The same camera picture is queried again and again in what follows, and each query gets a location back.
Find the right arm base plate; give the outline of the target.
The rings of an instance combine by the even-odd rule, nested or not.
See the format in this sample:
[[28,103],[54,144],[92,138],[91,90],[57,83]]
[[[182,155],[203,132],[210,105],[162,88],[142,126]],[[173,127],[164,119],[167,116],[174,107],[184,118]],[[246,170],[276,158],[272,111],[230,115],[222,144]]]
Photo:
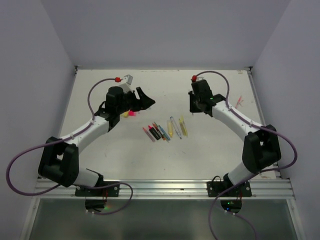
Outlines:
[[214,197],[251,197],[252,190],[248,181],[238,186],[228,186],[224,181],[207,181],[206,182],[207,194],[210,198]]

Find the green clear pen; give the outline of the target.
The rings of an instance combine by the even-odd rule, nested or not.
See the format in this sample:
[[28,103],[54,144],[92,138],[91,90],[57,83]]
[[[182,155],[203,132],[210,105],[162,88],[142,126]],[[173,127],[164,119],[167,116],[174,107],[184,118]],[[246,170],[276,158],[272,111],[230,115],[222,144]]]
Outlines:
[[161,137],[163,138],[163,140],[165,141],[169,141],[167,139],[167,137],[165,136],[164,132],[161,130],[161,128],[159,127],[159,125],[156,122],[153,122],[153,124],[155,125],[155,128],[157,129],[157,131],[159,132],[159,134],[161,135]]

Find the pink highlighter cap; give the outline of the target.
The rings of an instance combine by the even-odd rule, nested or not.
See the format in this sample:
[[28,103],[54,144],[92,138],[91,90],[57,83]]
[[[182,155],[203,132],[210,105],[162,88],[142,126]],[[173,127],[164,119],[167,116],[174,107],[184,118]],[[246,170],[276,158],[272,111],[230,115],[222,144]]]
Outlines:
[[134,111],[128,111],[128,116],[129,117],[135,117],[136,116],[136,113]]

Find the thin orange pen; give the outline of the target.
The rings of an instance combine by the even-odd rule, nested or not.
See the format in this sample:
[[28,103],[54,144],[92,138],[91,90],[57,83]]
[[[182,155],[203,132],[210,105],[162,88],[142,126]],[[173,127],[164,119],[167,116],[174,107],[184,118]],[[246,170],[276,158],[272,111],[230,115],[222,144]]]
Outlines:
[[241,95],[238,98],[238,100],[237,100],[237,102],[235,104],[235,108],[238,109],[238,108],[242,107],[243,106],[243,102],[244,102],[244,99],[243,99],[243,96]]

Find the pink clear pen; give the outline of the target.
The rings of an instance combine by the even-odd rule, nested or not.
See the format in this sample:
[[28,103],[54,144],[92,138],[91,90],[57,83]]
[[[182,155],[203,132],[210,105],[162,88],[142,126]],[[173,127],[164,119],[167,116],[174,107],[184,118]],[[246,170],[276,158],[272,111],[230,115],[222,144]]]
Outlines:
[[145,132],[145,134],[150,138],[150,140],[155,143],[156,140],[152,137],[152,135],[148,132],[148,130],[146,130],[146,128],[142,127],[143,131]]

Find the thin yellow pen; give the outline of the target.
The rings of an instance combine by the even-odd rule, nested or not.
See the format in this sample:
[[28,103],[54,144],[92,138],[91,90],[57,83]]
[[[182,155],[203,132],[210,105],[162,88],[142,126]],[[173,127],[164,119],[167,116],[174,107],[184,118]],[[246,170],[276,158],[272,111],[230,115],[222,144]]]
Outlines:
[[181,115],[181,116],[180,116],[180,119],[182,120],[182,123],[183,123],[183,125],[184,125],[186,137],[188,137],[188,131],[187,131],[187,127],[186,127],[186,124],[185,124],[184,116]]

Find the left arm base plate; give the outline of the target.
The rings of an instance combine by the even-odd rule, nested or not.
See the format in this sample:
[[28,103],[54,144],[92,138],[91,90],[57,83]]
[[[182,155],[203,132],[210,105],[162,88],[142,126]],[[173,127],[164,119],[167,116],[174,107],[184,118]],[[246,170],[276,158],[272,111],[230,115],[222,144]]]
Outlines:
[[81,186],[75,190],[76,197],[118,197],[120,191],[119,181],[102,181],[94,187]]

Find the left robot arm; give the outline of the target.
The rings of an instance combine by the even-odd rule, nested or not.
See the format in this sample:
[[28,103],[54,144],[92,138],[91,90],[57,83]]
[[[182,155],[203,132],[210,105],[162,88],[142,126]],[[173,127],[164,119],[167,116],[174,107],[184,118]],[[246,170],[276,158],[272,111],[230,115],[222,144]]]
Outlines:
[[92,196],[103,193],[104,177],[88,168],[81,168],[80,153],[100,136],[110,132],[120,121],[120,115],[127,111],[139,112],[150,108],[156,102],[140,87],[136,90],[124,86],[110,87],[105,101],[93,113],[93,118],[65,139],[50,137],[44,146],[38,167],[38,174],[61,186],[86,188]]

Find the yellow highlighter pen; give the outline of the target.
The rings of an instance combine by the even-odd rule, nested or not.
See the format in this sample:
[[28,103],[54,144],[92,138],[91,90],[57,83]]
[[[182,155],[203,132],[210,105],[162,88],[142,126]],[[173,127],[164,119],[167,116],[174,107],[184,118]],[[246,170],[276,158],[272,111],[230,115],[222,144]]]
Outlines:
[[167,120],[166,123],[167,123],[167,130],[168,130],[169,137],[172,138],[174,134],[172,122],[170,120]]

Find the black highlighter body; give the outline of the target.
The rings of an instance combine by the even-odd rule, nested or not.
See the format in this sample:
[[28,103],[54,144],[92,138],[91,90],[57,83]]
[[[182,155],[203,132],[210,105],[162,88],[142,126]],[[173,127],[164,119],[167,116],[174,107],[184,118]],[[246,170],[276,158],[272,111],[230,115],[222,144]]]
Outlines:
[[155,130],[154,127],[149,125],[148,126],[148,130],[156,140],[160,140],[161,139],[161,136],[157,133],[157,131]]

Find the pale yellow pen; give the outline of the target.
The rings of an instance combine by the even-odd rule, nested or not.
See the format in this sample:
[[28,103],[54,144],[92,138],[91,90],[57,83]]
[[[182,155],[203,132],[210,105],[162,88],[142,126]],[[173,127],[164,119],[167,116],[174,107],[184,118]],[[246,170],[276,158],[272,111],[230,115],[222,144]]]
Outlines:
[[185,132],[185,127],[184,127],[184,124],[183,124],[182,120],[181,120],[180,118],[179,118],[178,120],[179,120],[179,125],[180,125],[180,128],[181,128],[182,135],[183,135],[183,136],[187,136],[187,135],[186,135],[186,132]]

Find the red orange-tipped pen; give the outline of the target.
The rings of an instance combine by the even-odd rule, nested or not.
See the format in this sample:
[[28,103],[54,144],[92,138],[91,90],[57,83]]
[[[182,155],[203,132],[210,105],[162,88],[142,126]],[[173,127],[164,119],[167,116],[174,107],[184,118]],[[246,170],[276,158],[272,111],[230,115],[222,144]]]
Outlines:
[[166,138],[165,136],[162,134],[162,132],[159,130],[158,125],[156,123],[152,123],[153,127],[155,128],[155,130],[157,131],[157,133],[159,134],[159,136],[165,141]]

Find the blue capped white pen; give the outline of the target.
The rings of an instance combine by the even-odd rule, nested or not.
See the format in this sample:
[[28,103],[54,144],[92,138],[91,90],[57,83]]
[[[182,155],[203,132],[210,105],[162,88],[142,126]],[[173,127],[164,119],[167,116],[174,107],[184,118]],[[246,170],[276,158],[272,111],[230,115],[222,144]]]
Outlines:
[[178,128],[178,125],[177,125],[177,123],[176,123],[176,121],[175,121],[175,119],[174,119],[173,116],[170,117],[170,121],[171,121],[171,123],[172,123],[172,125],[173,125],[173,128],[174,128],[177,136],[178,136],[180,139],[182,139],[181,132],[180,132],[180,130],[179,130],[179,128]]

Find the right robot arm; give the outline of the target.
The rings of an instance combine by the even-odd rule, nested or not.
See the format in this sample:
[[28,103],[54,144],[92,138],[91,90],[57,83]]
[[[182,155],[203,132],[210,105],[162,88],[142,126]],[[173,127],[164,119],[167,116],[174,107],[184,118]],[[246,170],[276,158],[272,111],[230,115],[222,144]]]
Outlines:
[[278,136],[269,131],[276,131],[272,125],[263,126],[252,121],[232,107],[226,97],[213,95],[205,79],[191,84],[189,110],[191,113],[204,113],[222,122],[242,141],[241,162],[223,177],[223,192],[235,196],[244,179],[273,165],[281,159]]

